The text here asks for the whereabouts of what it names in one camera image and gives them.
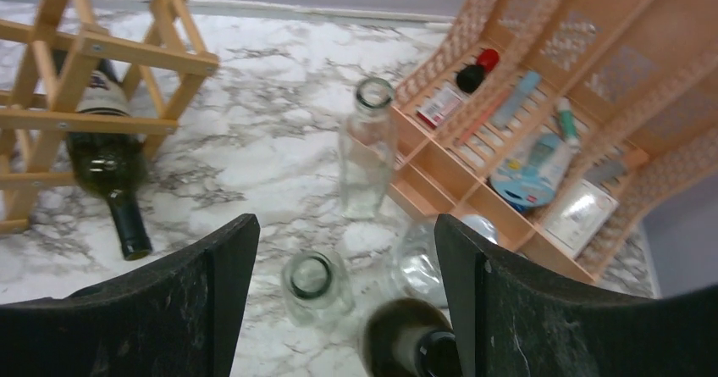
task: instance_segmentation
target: red cap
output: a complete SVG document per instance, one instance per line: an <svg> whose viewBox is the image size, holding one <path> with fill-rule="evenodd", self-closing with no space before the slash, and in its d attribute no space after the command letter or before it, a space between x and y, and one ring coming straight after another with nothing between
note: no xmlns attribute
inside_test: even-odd
<svg viewBox="0 0 718 377"><path fill-rule="evenodd" d="M483 72L487 74L499 62L499 53L495 49L484 49L476 58L476 65L483 66Z"/></svg>

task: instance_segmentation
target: glue stick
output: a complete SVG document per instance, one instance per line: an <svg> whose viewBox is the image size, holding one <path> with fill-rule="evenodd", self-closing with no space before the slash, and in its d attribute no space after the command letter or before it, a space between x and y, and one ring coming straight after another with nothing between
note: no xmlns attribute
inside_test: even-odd
<svg viewBox="0 0 718 377"><path fill-rule="evenodd" d="M581 151L581 142L578 140L576 126L573 124L571 103L567 98L562 97L556 104L556 110L559 112L559 125L561 126L561 131L563 131L563 139L571 148L571 152L577 154Z"/></svg>

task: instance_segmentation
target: storage organizer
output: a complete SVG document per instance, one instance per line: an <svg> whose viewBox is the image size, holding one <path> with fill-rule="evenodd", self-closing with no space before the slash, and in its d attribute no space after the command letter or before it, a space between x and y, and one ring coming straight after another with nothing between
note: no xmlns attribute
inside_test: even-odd
<svg viewBox="0 0 718 377"><path fill-rule="evenodd" d="M109 35L97 24L91 0L72 0L81 21L77 34L58 32L69 0L41 0L34 25L0 20L0 39L26 44L11 91L0 91L0 189L3 189L5 220L0 233L28 226L30 211L42 188L74 183L72 172L52 172L60 143L67 131L141 133L144 153L152 158L164 138L177 129L202 82L218 68L218 58L207 52L185 5L186 0L151 0L154 17L143 42ZM180 18L193 53L185 49L174 21ZM55 73L52 49L68 51L60 75ZM157 119L76 114L91 72L101 58L130 64L122 79L128 99L144 81L157 111ZM167 102L150 67L179 74L179 87ZM47 95L35 94L41 80ZM39 130L33 138L31 130ZM19 149L23 168L11 172L14 149Z"/></svg>
<svg viewBox="0 0 718 377"><path fill-rule="evenodd" d="M400 156L390 195L411 216L478 213L500 245L536 263L594 283L632 227L654 206L718 169L718 0L466 0L431 58L396 90ZM438 129L416 110L483 48L501 60ZM532 69L541 84L510 126L487 123L457 139L506 88ZM555 101L571 100L582 151L558 196L594 164L627 150L649 162L604 183L619 208L574 261L546 238L552 204L527 217L487 177L523 137L557 131Z"/></svg>

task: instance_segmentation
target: marble countertop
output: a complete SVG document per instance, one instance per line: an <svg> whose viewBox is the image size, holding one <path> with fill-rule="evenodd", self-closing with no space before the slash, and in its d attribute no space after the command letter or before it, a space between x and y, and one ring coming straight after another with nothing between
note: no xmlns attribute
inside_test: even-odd
<svg viewBox="0 0 718 377"><path fill-rule="evenodd" d="M116 36L139 41L150 15L98 11ZM0 18L30 23L33 6L0 3ZM362 77L397 83L441 42L421 28L198 15L221 70L207 80L163 144L138 195L156 252L125 262L107 207L75 187L41 194L32 228L0 238L0 303L66 297L197 241L242 213L262 226L233 376L366 375L356 351L377 293L379 259L409 218L387 199L378 218L338 214L337 128ZM64 30L77 27L69 11ZM22 46L0 42L0 88L12 85ZM118 65L124 72L126 65ZM156 71L165 96L174 73ZM144 88L133 113L153 115ZM67 166L65 158L58 165ZM346 260L357 309L330 330L298 329L286 318L279 271L300 249L332 247ZM650 295L640 241L627 243L601 286Z"/></svg>

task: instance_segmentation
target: glass bottle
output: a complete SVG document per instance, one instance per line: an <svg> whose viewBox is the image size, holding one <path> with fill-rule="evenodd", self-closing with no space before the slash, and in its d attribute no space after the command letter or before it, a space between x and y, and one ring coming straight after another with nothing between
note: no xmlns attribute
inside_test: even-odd
<svg viewBox="0 0 718 377"><path fill-rule="evenodd" d="M282 269L282 293L297 326L335 321L354 309L349 275L336 252L300 252Z"/></svg>
<svg viewBox="0 0 718 377"><path fill-rule="evenodd" d="M340 199L344 217L371 219L391 182L398 133L389 106L389 82L368 78L356 87L356 109L341 126Z"/></svg>
<svg viewBox="0 0 718 377"><path fill-rule="evenodd" d="M439 269L434 226L437 216L419 219L409 226L385 261L384 292L391 298L414 297L439 308L447 308L444 282ZM468 214L461 221L489 241L496 243L494 225L483 216Z"/></svg>
<svg viewBox="0 0 718 377"><path fill-rule="evenodd" d="M64 51L53 51L58 72L66 56ZM101 59L92 72L76 112L130 116L127 98L107 59ZM146 160L137 136L70 132L66 143L77 184L108 204L124 259L131 261L150 254L152 244L135 198L147 177Z"/></svg>
<svg viewBox="0 0 718 377"><path fill-rule="evenodd" d="M446 317L427 302L387 302L367 320L360 343L370 375L461 377L454 332Z"/></svg>

